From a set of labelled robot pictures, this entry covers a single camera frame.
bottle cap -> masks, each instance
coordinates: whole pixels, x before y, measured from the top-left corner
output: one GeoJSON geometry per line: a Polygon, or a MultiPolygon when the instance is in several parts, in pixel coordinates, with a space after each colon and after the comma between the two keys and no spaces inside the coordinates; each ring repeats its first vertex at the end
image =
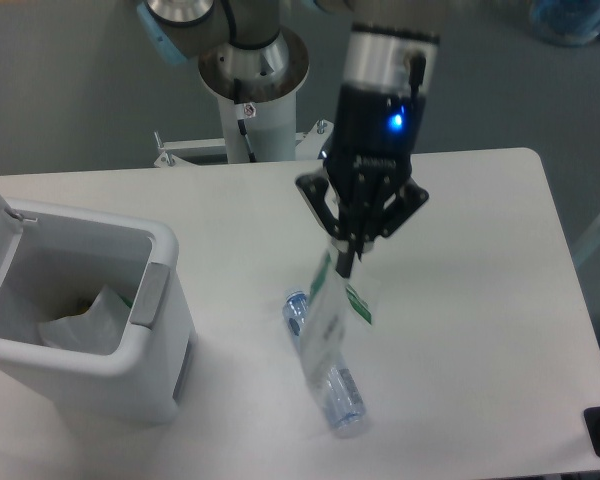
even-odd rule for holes
{"type": "Polygon", "coordinates": [[[284,291],[284,298],[285,298],[285,302],[289,301],[289,299],[291,297],[293,297],[294,295],[297,295],[298,293],[301,294],[305,294],[304,291],[302,290],[302,287],[298,286],[298,285],[294,285],[293,287],[287,288],[284,291]]]}

green label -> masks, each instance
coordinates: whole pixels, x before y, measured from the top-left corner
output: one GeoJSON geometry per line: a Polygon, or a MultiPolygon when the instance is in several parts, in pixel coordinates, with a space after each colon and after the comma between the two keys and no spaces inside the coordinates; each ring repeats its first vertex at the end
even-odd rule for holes
{"type": "Polygon", "coordinates": [[[324,285],[329,265],[331,265],[331,255],[327,252],[322,258],[322,265],[320,266],[316,277],[313,279],[313,282],[311,282],[311,288],[309,289],[309,305],[311,305],[312,300],[324,285]]]}
{"type": "Polygon", "coordinates": [[[371,311],[369,310],[369,305],[367,302],[362,300],[362,298],[360,298],[358,292],[356,292],[351,285],[347,285],[347,297],[349,298],[351,307],[356,311],[356,313],[364,318],[369,325],[373,325],[373,317],[371,315],[371,311]]]}

blue led light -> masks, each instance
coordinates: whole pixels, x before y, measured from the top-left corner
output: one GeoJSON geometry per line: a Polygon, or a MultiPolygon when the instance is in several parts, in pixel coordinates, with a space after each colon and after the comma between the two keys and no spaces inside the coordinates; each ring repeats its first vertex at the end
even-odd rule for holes
{"type": "Polygon", "coordinates": [[[404,127],[404,117],[397,113],[389,117],[389,130],[399,132],[404,127]]]}

bin handle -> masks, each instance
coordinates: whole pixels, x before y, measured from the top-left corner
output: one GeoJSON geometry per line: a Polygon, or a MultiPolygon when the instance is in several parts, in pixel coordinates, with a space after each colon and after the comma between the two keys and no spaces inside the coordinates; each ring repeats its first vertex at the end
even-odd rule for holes
{"type": "Polygon", "coordinates": [[[149,263],[129,315],[129,322],[152,329],[167,290],[171,268],[162,263],[149,263]]]}

bottle label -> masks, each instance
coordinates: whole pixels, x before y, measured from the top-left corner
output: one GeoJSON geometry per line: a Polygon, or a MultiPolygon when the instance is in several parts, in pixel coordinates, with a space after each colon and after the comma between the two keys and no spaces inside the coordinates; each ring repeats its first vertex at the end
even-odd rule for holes
{"type": "Polygon", "coordinates": [[[362,397],[360,396],[360,392],[358,391],[356,382],[353,381],[353,377],[351,376],[351,372],[349,372],[349,369],[343,368],[342,370],[338,370],[338,373],[342,377],[342,381],[344,382],[344,386],[347,389],[347,393],[349,394],[351,403],[354,405],[360,405],[362,403],[362,397]]]}
{"type": "Polygon", "coordinates": [[[326,393],[327,373],[340,353],[346,302],[344,280],[327,251],[311,284],[309,311],[300,332],[300,363],[319,403],[326,393]]]}

